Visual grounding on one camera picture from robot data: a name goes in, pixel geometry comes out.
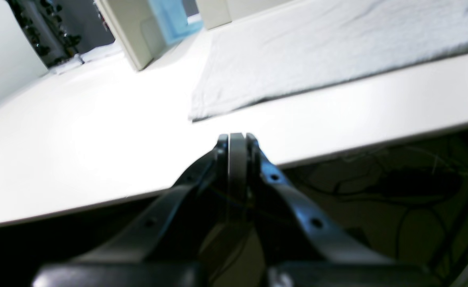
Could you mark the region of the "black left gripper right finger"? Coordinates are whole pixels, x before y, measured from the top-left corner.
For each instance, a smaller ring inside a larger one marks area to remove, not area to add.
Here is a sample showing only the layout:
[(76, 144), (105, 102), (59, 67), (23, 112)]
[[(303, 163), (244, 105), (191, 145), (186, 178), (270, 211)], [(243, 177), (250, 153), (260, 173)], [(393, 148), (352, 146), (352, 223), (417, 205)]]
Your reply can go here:
[(255, 224), (265, 262), (326, 261), (336, 265), (391, 265), (394, 260), (359, 243), (265, 156), (246, 136), (248, 182), (255, 197)]

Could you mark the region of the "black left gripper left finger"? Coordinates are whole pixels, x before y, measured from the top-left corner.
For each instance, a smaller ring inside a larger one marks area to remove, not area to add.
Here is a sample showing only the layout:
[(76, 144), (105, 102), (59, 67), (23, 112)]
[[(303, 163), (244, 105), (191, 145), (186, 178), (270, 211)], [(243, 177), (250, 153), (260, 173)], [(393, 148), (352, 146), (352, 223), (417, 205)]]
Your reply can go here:
[(221, 134), (213, 149), (190, 165), (175, 184), (129, 223), (120, 233), (77, 258), (76, 263), (137, 263), (153, 253), (163, 240), (186, 199), (205, 183), (215, 169), (217, 158), (223, 162), (229, 136)]

